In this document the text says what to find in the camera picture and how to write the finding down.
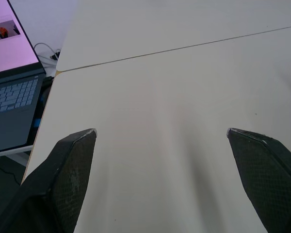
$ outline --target dark floor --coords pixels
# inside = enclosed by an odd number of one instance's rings
[[[23,174],[25,172],[24,166],[5,156],[1,156],[0,168],[7,172],[14,173],[16,180],[21,183]],[[13,175],[6,174],[0,170],[0,214],[18,189],[19,185],[15,182]]]

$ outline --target table surface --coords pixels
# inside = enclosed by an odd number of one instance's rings
[[[80,0],[58,71],[291,26],[291,0]]]
[[[59,74],[25,175],[96,128],[75,233],[265,233],[229,127],[291,151],[291,28]]]

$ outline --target laptop screen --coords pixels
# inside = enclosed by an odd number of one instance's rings
[[[37,63],[7,0],[0,0],[0,72]]]

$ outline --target textured black surface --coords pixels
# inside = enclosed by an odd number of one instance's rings
[[[72,233],[85,197],[96,133],[60,140],[0,216],[0,233]]]
[[[229,131],[243,187],[269,233],[291,232],[291,153],[277,140]]]
[[[53,186],[52,200],[65,233],[73,233],[83,204],[92,164],[92,152],[77,142]]]

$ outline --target laptop keyboard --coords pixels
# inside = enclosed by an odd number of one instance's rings
[[[38,79],[0,88],[0,112],[30,105]]]

